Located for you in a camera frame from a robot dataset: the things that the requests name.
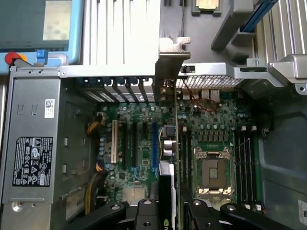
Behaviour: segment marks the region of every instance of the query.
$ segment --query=pcie slot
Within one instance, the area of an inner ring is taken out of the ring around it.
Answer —
[[[187,133],[181,131],[182,135],[182,178],[183,178],[183,183],[187,183]]]
[[[123,142],[122,142],[122,168],[123,170],[126,170],[127,168],[127,160],[128,160],[128,155],[127,155],[127,149],[128,149],[128,141],[129,141],[129,136],[128,136],[128,124],[123,123],[122,125],[122,130],[123,130]]]
[[[191,140],[192,140],[192,134],[191,131],[188,131],[187,133],[188,136],[188,167],[187,167],[187,173],[188,173],[188,186],[190,191],[192,191],[192,185],[193,185],[193,181],[192,181],[192,144],[191,144]]]
[[[250,134],[250,149],[251,149],[251,180],[253,184],[253,195],[254,199],[253,202],[257,202],[257,183],[256,183],[256,164],[255,164],[255,146],[254,146],[254,141],[255,138],[257,137],[257,132],[252,131]]]
[[[235,135],[235,159],[236,159],[236,196],[237,196],[237,202],[240,204],[243,201],[240,138],[238,132],[235,131],[234,135]]]
[[[118,161],[118,120],[112,120],[111,163]]]
[[[152,124],[153,130],[153,163],[152,170],[155,172],[158,168],[158,124],[153,122]]]
[[[138,123],[132,123],[132,167],[137,167],[138,161]]]
[[[246,178],[247,178],[247,203],[252,204],[253,197],[253,183],[251,179],[251,149],[250,149],[250,139],[249,133],[247,131],[244,134],[244,148],[246,157]]]
[[[245,151],[245,134],[239,133],[239,151],[240,151],[240,164],[241,164],[241,182],[242,182],[242,202],[245,204],[248,199],[248,178],[246,176],[246,151]]]

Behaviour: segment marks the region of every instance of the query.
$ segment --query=power supply label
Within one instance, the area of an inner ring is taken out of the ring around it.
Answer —
[[[22,137],[16,141],[13,186],[49,187],[53,138]]]

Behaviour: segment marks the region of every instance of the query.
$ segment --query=green circuit board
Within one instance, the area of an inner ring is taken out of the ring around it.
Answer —
[[[223,203],[230,200],[236,202],[237,200],[234,131],[238,127],[249,125],[252,122],[248,102],[241,100],[237,95],[236,92],[222,94],[218,109],[215,112],[202,111],[191,101],[178,100],[177,103],[179,154],[186,157],[186,165],[183,168],[182,165],[180,166],[181,178],[186,183],[189,179],[191,180],[190,190],[195,198],[208,199],[217,209]],[[172,116],[174,113],[172,108],[160,107],[155,103],[121,103],[102,105],[100,112],[104,117],[100,127],[100,137],[104,139],[104,151],[103,155],[98,155],[98,160],[109,170],[106,180],[108,201],[131,202],[134,199],[147,197],[149,185],[157,181],[158,176],[152,166],[153,157],[159,155],[159,147],[155,148],[158,152],[153,153],[153,122],[157,123],[158,128],[162,128],[166,124],[173,124],[174,118]],[[113,120],[118,121],[119,159],[115,164],[111,163],[110,156]],[[182,127],[187,127],[188,135],[184,139],[182,139],[185,135]],[[133,132],[136,133],[137,142],[134,142]],[[137,153],[133,150],[135,143],[137,143]],[[229,151],[229,157],[225,159],[224,188],[230,188],[231,194],[224,196],[199,194],[204,166],[201,166],[202,159],[195,158],[195,151],[223,152],[225,149]],[[258,154],[255,154],[256,165],[259,162],[257,157]],[[260,173],[257,170],[256,176],[259,196],[261,191],[258,180]]]

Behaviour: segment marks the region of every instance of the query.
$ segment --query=ventilation grille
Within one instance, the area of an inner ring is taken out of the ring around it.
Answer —
[[[233,79],[227,75],[198,75],[198,76],[189,76],[185,80],[187,86],[191,89],[202,89],[202,88],[234,88],[243,79]],[[177,88],[185,88],[183,80],[177,80]]]

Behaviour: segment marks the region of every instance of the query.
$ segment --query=pci slot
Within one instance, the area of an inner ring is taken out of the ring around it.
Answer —
[[[128,141],[129,141],[128,124],[127,123],[123,123],[122,130],[123,130],[122,168],[123,168],[123,170],[126,170],[126,168],[127,168],[127,161],[128,161],[127,150],[128,150]]]
[[[246,167],[246,151],[245,151],[245,133],[239,133],[239,151],[241,164],[241,180],[242,180],[242,202],[246,204],[248,200],[248,178]]]
[[[132,168],[137,167],[138,161],[138,123],[132,123]]]
[[[112,120],[111,163],[118,162],[118,120]]]
[[[242,191],[242,172],[241,172],[241,155],[240,155],[240,139],[239,133],[234,132],[235,135],[235,159],[236,159],[236,196],[238,204],[243,201],[243,191]]]
[[[183,183],[186,184],[187,183],[187,133],[183,132],[183,130],[181,131],[181,151],[182,151],[182,178],[183,178]]]
[[[188,131],[187,133],[188,136],[188,167],[187,167],[187,172],[188,172],[188,186],[190,191],[192,191],[193,187],[193,181],[192,181],[192,134],[191,131]]]

